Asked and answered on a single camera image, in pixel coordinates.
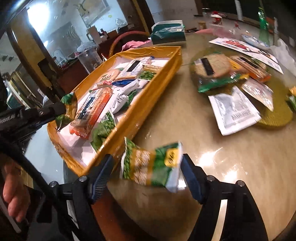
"white paper sheet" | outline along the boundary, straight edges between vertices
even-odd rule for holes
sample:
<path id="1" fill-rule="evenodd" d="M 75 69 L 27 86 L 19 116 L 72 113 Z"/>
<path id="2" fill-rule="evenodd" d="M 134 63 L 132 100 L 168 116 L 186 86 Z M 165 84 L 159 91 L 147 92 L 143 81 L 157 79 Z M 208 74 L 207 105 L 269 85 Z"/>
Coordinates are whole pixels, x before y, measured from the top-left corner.
<path id="1" fill-rule="evenodd" d="M 238 41 L 236 39 L 216 38 L 212 41 L 209 41 L 209 43 L 221 45 L 226 48 L 230 48 L 243 54 L 246 54 L 250 57 L 256 58 L 257 60 L 267 64 L 268 66 L 274 68 L 275 70 L 283 74 L 283 71 L 281 70 L 278 61 L 273 55 L 265 52 L 264 50 L 260 50 L 252 45 L 249 45 L 245 42 Z"/>

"round cracker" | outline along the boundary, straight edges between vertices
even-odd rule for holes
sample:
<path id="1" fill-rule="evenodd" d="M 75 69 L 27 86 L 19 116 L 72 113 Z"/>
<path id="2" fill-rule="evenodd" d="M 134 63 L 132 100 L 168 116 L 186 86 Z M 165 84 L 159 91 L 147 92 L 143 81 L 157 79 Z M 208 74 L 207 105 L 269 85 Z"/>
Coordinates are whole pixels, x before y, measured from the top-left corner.
<path id="1" fill-rule="evenodd" d="M 231 65 L 224 54 L 210 54 L 204 56 L 203 58 L 208 59 L 214 74 L 207 75 L 205 67 L 202 64 L 201 59 L 199 59 L 198 61 L 195 61 L 195 71 L 198 75 L 201 75 L 202 77 L 219 78 L 229 73 L 231 69 Z"/>

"orange package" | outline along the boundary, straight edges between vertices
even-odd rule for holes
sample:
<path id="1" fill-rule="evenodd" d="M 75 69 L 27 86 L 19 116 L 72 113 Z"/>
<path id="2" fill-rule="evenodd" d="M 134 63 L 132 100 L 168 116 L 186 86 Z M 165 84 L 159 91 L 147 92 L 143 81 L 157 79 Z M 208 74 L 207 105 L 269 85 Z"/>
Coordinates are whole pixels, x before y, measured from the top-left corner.
<path id="1" fill-rule="evenodd" d="M 91 129 L 98 120 L 111 95 L 112 89 L 110 88 L 92 91 L 80 107 L 75 119 L 70 123 L 70 134 L 76 134 L 84 139 L 88 139 Z"/>

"pink cloth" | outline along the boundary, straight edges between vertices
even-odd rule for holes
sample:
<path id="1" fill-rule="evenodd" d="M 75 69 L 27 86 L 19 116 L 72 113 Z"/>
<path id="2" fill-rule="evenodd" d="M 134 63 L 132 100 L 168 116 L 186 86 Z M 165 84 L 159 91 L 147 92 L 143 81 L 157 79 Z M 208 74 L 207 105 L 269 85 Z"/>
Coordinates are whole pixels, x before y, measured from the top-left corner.
<path id="1" fill-rule="evenodd" d="M 122 46 L 122 51 L 126 51 L 126 50 L 129 50 L 129 49 L 135 49 L 143 44 L 146 44 L 146 43 L 149 43 L 151 42 L 151 40 L 148 40 L 146 42 L 142 42 L 142 41 L 130 41 L 130 42 L 127 42 L 125 45 Z"/>

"small can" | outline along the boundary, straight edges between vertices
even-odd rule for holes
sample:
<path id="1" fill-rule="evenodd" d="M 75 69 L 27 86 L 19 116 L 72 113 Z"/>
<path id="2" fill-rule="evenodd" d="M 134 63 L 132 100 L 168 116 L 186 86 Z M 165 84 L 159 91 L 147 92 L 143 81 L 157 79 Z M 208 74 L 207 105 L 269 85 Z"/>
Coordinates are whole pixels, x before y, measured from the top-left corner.
<path id="1" fill-rule="evenodd" d="M 205 21 L 198 22 L 199 30 L 207 29 Z"/>

